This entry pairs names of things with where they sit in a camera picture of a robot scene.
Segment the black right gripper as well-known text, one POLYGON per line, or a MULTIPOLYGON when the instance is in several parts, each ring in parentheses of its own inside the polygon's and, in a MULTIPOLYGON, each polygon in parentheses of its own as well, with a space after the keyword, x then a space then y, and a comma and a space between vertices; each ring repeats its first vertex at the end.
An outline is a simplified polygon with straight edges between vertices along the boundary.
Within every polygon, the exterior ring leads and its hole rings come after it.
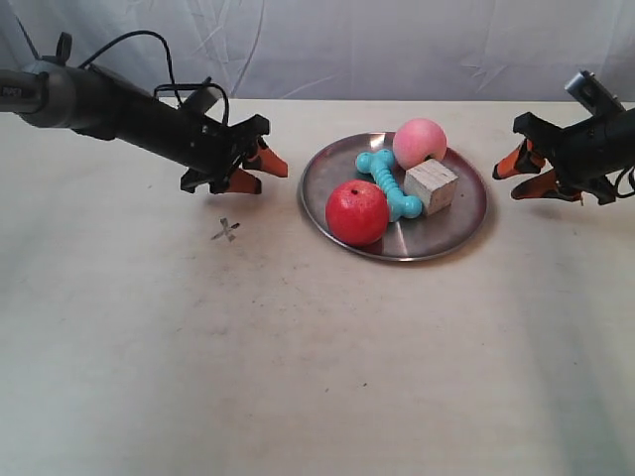
POLYGON ((634 184, 634 111, 594 117, 561 128, 528 112, 514 120, 513 131, 525 137, 492 171, 494 179, 534 174, 511 190, 522 199, 581 200, 586 192, 600 204, 630 198, 620 182, 634 184))

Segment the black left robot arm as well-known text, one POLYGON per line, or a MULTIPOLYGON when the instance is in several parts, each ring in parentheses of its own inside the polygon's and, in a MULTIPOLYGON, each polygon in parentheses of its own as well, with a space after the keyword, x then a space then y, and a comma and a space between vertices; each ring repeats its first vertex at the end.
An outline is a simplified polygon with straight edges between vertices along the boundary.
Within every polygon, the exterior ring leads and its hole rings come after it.
POLYGON ((213 194, 259 194, 256 172, 278 178, 288 165, 266 144, 270 122, 256 114, 229 124, 208 110, 226 102, 225 90, 211 78, 199 83, 170 81, 147 92, 94 65, 89 57, 67 65, 72 45, 61 34, 54 56, 23 70, 1 72, 1 109, 38 128, 61 128, 101 141, 115 139, 186 167, 181 189, 193 193, 206 184, 213 194))

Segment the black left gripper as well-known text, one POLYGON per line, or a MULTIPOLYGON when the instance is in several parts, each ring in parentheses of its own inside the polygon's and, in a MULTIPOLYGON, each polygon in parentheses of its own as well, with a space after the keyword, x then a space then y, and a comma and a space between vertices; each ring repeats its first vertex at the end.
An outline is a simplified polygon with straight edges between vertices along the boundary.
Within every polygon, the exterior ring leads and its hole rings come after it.
POLYGON ((243 169, 246 163, 248 170, 286 178, 288 164, 262 138, 269 132, 270 121, 259 114, 233 126, 207 125, 181 177, 181 190, 194 193, 207 184, 212 194, 261 194, 262 182, 243 169))

